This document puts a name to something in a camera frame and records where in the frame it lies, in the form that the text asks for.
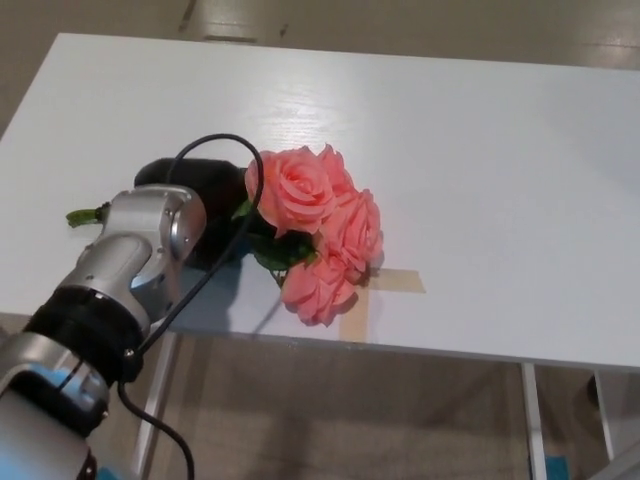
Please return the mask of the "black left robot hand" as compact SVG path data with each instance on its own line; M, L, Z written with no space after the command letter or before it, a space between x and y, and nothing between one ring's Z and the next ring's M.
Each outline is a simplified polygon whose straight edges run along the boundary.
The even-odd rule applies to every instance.
M248 199L244 169L226 160L184 158L172 170L171 158L145 165L135 176L134 185L170 184L190 188L202 200L207 225L186 264L201 271L211 268L236 234L240 221L232 217Z

